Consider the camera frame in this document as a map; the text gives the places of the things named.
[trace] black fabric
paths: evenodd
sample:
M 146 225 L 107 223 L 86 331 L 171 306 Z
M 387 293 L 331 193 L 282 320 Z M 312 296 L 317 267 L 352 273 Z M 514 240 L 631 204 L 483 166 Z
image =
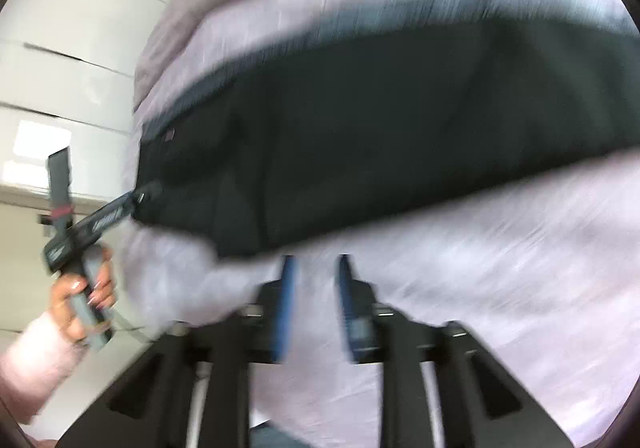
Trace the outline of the black fabric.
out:
M 552 20 L 353 38 L 273 59 L 140 149 L 134 218 L 270 250 L 640 143 L 640 44 Z

